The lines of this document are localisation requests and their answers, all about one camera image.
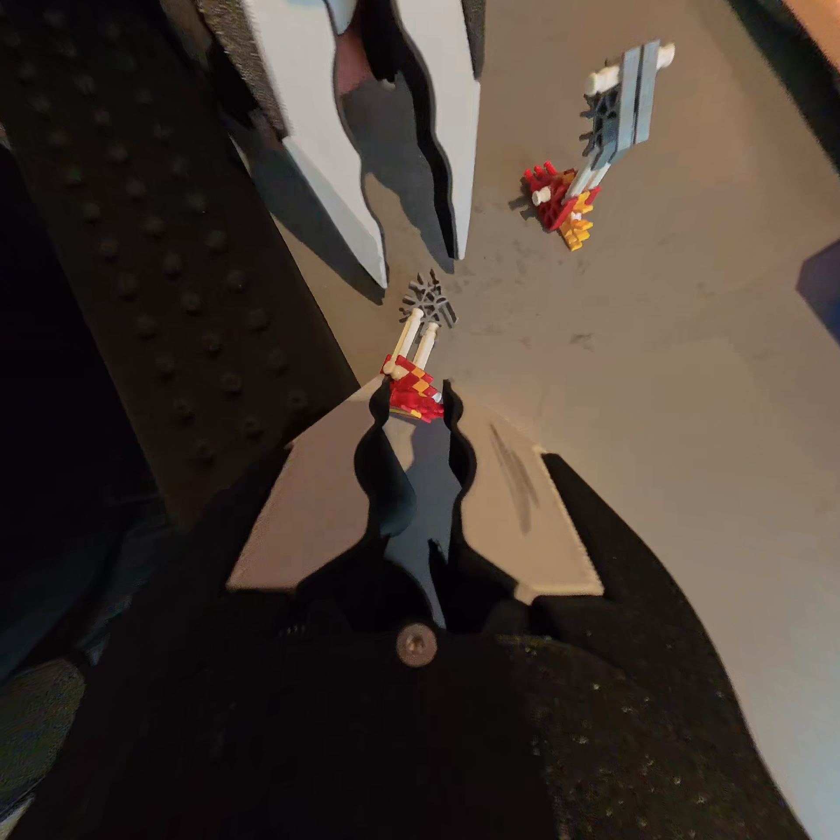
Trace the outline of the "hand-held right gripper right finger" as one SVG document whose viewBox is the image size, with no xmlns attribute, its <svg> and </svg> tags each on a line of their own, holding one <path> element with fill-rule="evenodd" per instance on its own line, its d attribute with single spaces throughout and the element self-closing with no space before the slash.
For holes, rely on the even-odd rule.
<svg viewBox="0 0 840 840">
<path fill-rule="evenodd" d="M 448 557 L 523 604 L 604 595 L 545 463 L 548 451 L 476 392 L 444 382 L 448 465 L 458 482 Z"/>
</svg>

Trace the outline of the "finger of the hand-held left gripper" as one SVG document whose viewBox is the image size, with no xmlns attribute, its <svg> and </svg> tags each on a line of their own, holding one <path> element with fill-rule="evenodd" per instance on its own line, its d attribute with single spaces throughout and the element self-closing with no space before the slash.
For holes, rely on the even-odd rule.
<svg viewBox="0 0 840 840">
<path fill-rule="evenodd" d="M 481 2 L 373 1 L 367 9 L 374 76 L 406 83 L 444 245 L 450 258 L 463 259 L 480 111 Z"/>
<path fill-rule="evenodd" d="M 382 227 L 340 108 L 338 36 L 354 1 L 247 1 L 245 15 L 280 108 L 283 145 L 360 266 L 388 286 Z"/>
</svg>

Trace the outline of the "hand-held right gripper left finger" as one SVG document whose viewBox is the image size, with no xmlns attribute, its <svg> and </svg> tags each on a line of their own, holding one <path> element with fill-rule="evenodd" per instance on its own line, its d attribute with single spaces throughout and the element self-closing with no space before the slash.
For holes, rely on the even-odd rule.
<svg viewBox="0 0 840 840">
<path fill-rule="evenodd" d="M 385 380 L 371 380 L 296 436 L 227 578 L 234 591 L 289 592 L 383 526 L 394 499 Z"/>
</svg>

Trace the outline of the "small red yellow toy assembly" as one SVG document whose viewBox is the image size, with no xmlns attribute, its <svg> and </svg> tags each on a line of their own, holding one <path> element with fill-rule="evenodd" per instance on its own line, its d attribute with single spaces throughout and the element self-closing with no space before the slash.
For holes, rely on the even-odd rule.
<svg viewBox="0 0 840 840">
<path fill-rule="evenodd" d="M 390 383 L 390 411 L 427 424 L 445 414 L 443 397 L 427 372 L 439 324 L 427 320 L 424 310 L 412 308 L 404 321 L 399 340 L 381 368 Z"/>
</svg>

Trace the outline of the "grey snowflake connector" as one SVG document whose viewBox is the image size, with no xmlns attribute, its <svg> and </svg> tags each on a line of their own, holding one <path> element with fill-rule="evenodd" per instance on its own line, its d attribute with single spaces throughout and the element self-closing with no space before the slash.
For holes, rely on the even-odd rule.
<svg viewBox="0 0 840 840">
<path fill-rule="evenodd" d="M 421 323 L 434 322 L 439 326 L 452 329 L 458 320 L 454 307 L 434 269 L 430 269 L 426 275 L 417 274 L 416 278 L 409 283 L 402 298 L 399 323 L 405 323 L 414 309 L 423 313 Z"/>
</svg>

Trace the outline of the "grey-topped red yellow toy assembly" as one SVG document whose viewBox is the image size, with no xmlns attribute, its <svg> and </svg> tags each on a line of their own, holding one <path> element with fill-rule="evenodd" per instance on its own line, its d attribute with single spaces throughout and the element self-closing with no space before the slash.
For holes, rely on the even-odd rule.
<svg viewBox="0 0 840 840">
<path fill-rule="evenodd" d="M 559 171 L 546 161 L 523 173 L 522 185 L 543 229 L 558 234 L 570 252 L 591 236 L 589 215 L 606 174 L 633 147 L 648 141 L 658 74 L 675 56 L 674 43 L 655 39 L 590 73 L 583 89 L 581 118 L 589 129 L 580 136 L 582 167 Z"/>
</svg>

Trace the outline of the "black dimpled plastic panel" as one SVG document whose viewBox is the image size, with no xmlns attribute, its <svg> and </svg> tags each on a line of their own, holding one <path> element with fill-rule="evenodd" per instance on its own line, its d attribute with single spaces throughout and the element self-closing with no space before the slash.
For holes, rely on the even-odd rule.
<svg viewBox="0 0 840 840">
<path fill-rule="evenodd" d="M 2 2 L 2 124 L 171 515 L 358 385 L 146 2 Z"/>
</svg>

